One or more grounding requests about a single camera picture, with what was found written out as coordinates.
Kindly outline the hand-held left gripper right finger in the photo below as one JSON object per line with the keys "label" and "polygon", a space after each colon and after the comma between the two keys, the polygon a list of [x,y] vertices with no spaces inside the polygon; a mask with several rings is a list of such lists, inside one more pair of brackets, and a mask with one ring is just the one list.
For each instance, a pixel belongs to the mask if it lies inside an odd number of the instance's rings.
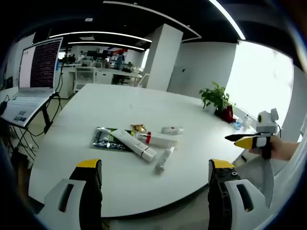
{"label": "hand-held left gripper right finger", "polygon": [[265,219],[265,197],[234,166],[209,160],[210,230],[252,230]]}

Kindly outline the person's right hand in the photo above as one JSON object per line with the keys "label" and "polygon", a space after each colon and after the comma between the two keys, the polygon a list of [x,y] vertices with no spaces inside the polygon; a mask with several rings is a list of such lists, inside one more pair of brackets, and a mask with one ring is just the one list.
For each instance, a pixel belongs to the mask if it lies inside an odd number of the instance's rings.
{"label": "person's right hand", "polygon": [[271,158],[288,161],[288,153],[285,149],[286,143],[282,141],[278,136],[271,136]]}

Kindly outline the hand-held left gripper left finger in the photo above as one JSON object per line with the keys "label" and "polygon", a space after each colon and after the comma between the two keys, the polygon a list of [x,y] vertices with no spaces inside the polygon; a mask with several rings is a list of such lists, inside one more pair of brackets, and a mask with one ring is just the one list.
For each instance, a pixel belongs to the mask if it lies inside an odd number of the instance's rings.
{"label": "hand-held left gripper left finger", "polygon": [[39,220],[49,230],[101,230],[102,164],[80,162],[45,196]]}

